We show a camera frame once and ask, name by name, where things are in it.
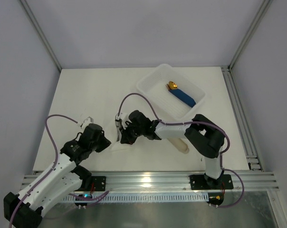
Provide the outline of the oval wooden cutlery tray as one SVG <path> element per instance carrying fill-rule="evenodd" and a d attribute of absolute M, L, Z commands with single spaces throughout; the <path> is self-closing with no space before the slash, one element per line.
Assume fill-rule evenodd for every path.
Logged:
<path fill-rule="evenodd" d="M 169 138 L 168 141 L 181 153 L 188 154 L 189 147 L 181 138 Z"/>

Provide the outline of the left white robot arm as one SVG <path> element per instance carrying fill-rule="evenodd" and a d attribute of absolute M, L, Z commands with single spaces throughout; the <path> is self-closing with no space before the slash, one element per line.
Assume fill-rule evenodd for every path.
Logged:
<path fill-rule="evenodd" d="M 36 228 L 47 212 L 66 195 L 87 190 L 92 173 L 81 162 L 92 152 L 101 152 L 111 142 L 101 126 L 90 123 L 77 138 L 66 142 L 54 162 L 19 193 L 3 200 L 4 218 L 16 228 Z"/>

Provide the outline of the white plastic basket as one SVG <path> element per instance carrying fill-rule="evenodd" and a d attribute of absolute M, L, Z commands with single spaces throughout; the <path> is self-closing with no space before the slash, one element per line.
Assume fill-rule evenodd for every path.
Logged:
<path fill-rule="evenodd" d="M 206 98 L 201 87 L 168 64 L 154 68 L 138 81 L 136 88 L 177 121 L 193 118 Z"/>

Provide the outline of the aluminium frame post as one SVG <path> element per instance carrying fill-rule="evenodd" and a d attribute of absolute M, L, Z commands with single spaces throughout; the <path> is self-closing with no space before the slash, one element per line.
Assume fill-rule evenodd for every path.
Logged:
<path fill-rule="evenodd" d="M 52 62 L 56 66 L 59 72 L 62 71 L 62 65 L 60 64 L 51 44 L 49 43 L 42 27 L 40 26 L 34 12 L 32 11 L 29 3 L 27 0 L 18 0 L 20 6 L 24 10 L 25 15 L 27 16 L 30 24 L 32 25 L 33 29 L 35 30 L 38 38 L 40 39 L 42 45 L 44 46 L 45 50 L 47 51 L 49 57 L 51 58 Z"/>
<path fill-rule="evenodd" d="M 235 51 L 232 60 L 228 66 L 228 69 L 231 71 L 239 58 L 241 57 L 243 51 L 249 44 L 250 40 L 252 39 L 253 35 L 255 34 L 257 28 L 259 27 L 260 23 L 262 22 L 265 14 L 267 13 L 269 7 L 271 6 L 273 0 L 263 0 L 261 5 L 258 8 L 258 11 L 255 13 L 243 39 L 241 40 L 237 50 Z"/>

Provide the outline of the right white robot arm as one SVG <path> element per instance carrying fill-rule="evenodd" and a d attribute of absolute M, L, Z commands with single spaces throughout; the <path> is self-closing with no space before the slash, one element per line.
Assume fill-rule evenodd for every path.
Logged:
<path fill-rule="evenodd" d="M 189 123 L 163 123 L 160 120 L 150 120 L 135 110 L 126 121 L 117 115 L 115 125 L 121 144 L 132 145 L 140 136 L 149 140 L 188 140 L 205 161 L 204 174 L 189 176 L 192 190 L 220 190 L 228 179 L 221 167 L 220 156 L 226 134 L 204 115 L 195 115 Z"/>

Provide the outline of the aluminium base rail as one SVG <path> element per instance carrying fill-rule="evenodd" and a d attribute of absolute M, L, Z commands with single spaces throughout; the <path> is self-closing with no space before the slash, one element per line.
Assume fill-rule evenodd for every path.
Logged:
<path fill-rule="evenodd" d="M 245 191 L 278 191 L 279 185 L 272 172 L 236 171 L 238 177 L 230 171 L 234 189 L 241 191 L 241 179 Z M 105 176 L 105 189 L 117 193 L 148 192 L 191 192 L 190 176 L 203 174 L 198 171 L 162 171 L 162 172 L 92 172 L 93 176 Z"/>

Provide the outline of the right aluminium frame post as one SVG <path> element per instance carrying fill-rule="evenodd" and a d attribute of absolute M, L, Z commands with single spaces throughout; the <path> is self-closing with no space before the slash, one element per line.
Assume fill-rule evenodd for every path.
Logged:
<path fill-rule="evenodd" d="M 228 66 L 228 69 L 231 71 L 239 58 L 241 57 L 243 51 L 249 44 L 250 40 L 252 39 L 253 35 L 255 34 L 257 28 L 259 27 L 260 23 L 262 22 L 265 14 L 267 13 L 269 7 L 271 6 L 273 0 L 263 0 L 261 5 L 258 8 L 258 11 L 255 13 L 243 39 L 241 40 L 237 50 L 235 51 L 232 60 Z"/>

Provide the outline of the white paper napkin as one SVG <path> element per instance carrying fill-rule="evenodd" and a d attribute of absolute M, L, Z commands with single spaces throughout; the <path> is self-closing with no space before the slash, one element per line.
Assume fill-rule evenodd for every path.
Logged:
<path fill-rule="evenodd" d="M 114 124 L 111 127 L 111 145 L 110 151 L 112 152 L 120 152 L 129 150 L 131 145 L 129 144 L 121 144 L 121 133 L 120 133 L 120 122 L 118 120 L 114 120 Z"/>

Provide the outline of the left aluminium frame post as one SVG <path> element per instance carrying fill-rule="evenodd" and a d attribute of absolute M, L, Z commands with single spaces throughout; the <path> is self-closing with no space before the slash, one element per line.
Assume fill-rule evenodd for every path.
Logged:
<path fill-rule="evenodd" d="M 59 72 L 62 71 L 62 65 L 60 64 L 51 44 L 49 43 L 42 27 L 40 26 L 34 12 L 32 11 L 29 3 L 27 0 L 18 0 L 20 6 L 24 10 L 25 15 L 27 16 L 30 24 L 32 25 L 33 29 L 35 30 L 38 38 L 40 39 L 42 45 L 44 46 L 45 50 L 47 51 L 49 57 L 51 58 L 52 62 L 56 66 Z"/>

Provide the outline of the right aluminium side rail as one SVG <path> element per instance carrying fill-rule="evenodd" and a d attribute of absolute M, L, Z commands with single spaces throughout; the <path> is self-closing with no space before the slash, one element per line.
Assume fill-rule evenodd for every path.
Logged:
<path fill-rule="evenodd" d="M 258 155 L 258 148 L 250 130 L 236 84 L 232 78 L 232 73 L 228 66 L 221 66 L 221 71 L 230 97 L 230 102 L 239 129 L 249 169 L 251 171 L 263 172 L 264 170 Z"/>

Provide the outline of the gold cutlery in roll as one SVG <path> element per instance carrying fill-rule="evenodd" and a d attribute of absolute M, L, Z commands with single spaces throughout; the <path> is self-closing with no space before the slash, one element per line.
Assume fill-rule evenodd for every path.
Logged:
<path fill-rule="evenodd" d="M 173 81 L 169 81 L 165 86 L 168 90 L 178 89 L 178 86 Z"/>

